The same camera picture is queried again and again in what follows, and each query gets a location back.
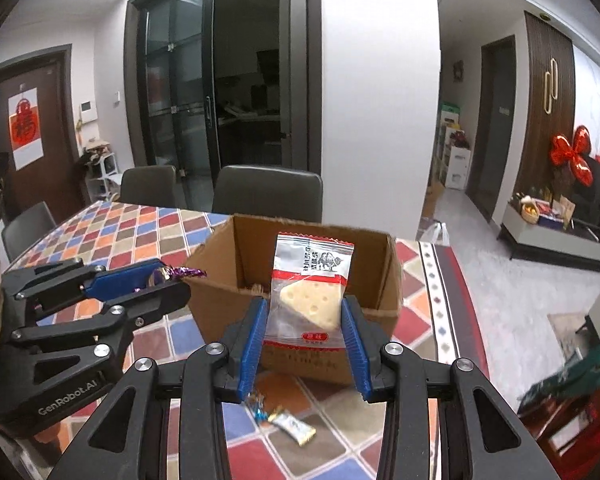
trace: red balloon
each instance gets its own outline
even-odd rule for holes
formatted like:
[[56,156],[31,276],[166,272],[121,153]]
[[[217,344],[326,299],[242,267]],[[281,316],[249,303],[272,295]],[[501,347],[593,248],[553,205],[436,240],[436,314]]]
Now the red balloon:
[[589,187],[593,184],[593,173],[591,173],[591,169],[587,164],[587,161],[584,160],[581,156],[575,155],[570,161],[569,165],[571,167],[571,171],[575,175],[575,177],[581,181],[585,186]]
[[591,136],[586,126],[582,124],[576,128],[573,134],[573,151],[580,155],[591,153]]
[[593,173],[587,161],[580,156],[591,151],[589,131],[584,126],[578,126],[573,135],[573,148],[564,135],[554,135],[551,138],[549,158],[554,166],[561,166],[569,161],[571,173],[585,186],[593,184]]

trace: gray chair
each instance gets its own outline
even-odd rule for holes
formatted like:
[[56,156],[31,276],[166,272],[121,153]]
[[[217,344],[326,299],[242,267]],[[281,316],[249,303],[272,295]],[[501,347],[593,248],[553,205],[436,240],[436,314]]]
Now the gray chair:
[[176,169],[173,166],[142,166],[126,170],[122,174],[119,201],[153,207],[177,207]]
[[2,230],[2,243],[10,262],[56,228],[46,202],[38,202],[20,213]]
[[322,221],[322,179],[273,166],[225,166],[214,191],[214,213]]

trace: dining table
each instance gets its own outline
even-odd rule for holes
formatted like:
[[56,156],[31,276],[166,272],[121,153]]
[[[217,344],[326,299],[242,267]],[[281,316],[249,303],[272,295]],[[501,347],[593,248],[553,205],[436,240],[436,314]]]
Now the dining table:
[[[21,254],[11,269],[79,257],[85,264],[117,269],[148,258],[170,266],[184,264],[191,251],[227,219],[226,215],[96,202],[69,218]],[[423,358],[451,364],[472,359],[488,377],[488,366],[462,271],[453,250],[415,240],[395,241],[402,268],[402,305],[393,340]],[[83,300],[39,324],[70,322],[93,316],[102,304]],[[139,328],[129,346],[124,369],[141,357],[163,364],[186,358],[205,342],[187,307]],[[236,480],[358,480],[376,477],[384,404],[368,404],[353,387],[265,370],[256,389],[266,407],[283,406],[317,431],[300,447],[266,422],[258,425],[244,405],[224,404],[224,429],[232,476]],[[61,423],[62,450],[94,412],[95,401]],[[167,443],[167,478],[178,478],[180,401],[171,401]],[[429,399],[430,474],[441,477],[437,401]]]

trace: brown cardboard box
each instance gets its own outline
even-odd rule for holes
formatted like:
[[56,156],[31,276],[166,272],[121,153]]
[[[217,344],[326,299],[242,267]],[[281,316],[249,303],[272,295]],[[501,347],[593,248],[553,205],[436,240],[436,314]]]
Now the brown cardboard box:
[[[206,270],[206,278],[186,278],[189,308],[205,342],[220,339],[225,327],[242,319],[256,292],[268,294],[279,232],[326,236],[355,245],[346,294],[354,294],[368,320],[387,334],[398,319],[402,291],[394,240],[385,233],[310,224],[286,219],[234,215],[193,251],[186,266]],[[260,363],[272,370],[351,384],[344,350],[294,350],[265,345]]]
[[431,186],[427,187],[424,195],[424,205],[422,206],[422,216],[424,218],[433,218],[436,213],[436,202],[442,195],[445,187],[438,180],[433,180]]

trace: blue gripper pad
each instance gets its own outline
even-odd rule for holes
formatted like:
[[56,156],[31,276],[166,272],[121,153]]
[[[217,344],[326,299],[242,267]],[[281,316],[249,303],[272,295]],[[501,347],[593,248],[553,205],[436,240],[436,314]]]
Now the blue gripper pad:
[[108,270],[98,274],[84,289],[87,298],[110,301],[131,294],[136,288],[146,288],[151,273],[163,267],[158,258],[152,258],[121,269]]
[[351,375],[353,375],[356,389],[362,394],[363,399],[368,400],[372,391],[369,358],[362,345],[356,321],[353,319],[349,303],[346,299],[342,300],[340,327],[342,329],[344,345],[347,348],[347,357],[349,358]]
[[269,305],[267,300],[261,300],[258,311],[251,325],[249,338],[242,350],[242,359],[240,360],[240,381],[236,393],[241,401],[244,401],[253,390],[253,383],[258,371],[258,362],[262,352],[264,342],[264,333],[267,328],[267,318],[269,317]]

